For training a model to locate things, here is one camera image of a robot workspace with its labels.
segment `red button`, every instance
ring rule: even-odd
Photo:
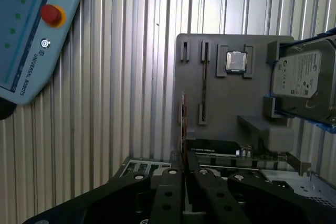
[[[58,25],[62,19],[62,13],[53,5],[44,5],[41,8],[41,18],[49,25]]]

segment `corrugated metal wall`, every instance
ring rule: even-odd
[[[128,156],[168,159],[179,33],[310,37],[335,0],[82,0],[50,84],[0,122],[0,216],[22,223],[105,183]],[[294,119],[294,154],[336,183],[336,140]]]

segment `hard drive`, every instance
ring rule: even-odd
[[[335,125],[336,36],[280,47],[272,73],[276,111]]]

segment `hard drive label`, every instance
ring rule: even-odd
[[[320,51],[280,58],[273,74],[273,93],[311,98],[317,90],[320,73]]]

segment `screw hole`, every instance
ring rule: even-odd
[[[232,211],[232,206],[225,206],[223,209],[227,212],[231,212]]]
[[[141,180],[141,179],[144,178],[144,176],[143,175],[135,175],[134,178],[137,179],[137,180]]]
[[[170,173],[170,174],[176,174],[176,173],[177,173],[177,170],[169,170],[169,173]]]
[[[169,211],[172,207],[171,207],[171,205],[163,205],[163,210],[165,210],[165,211]]]

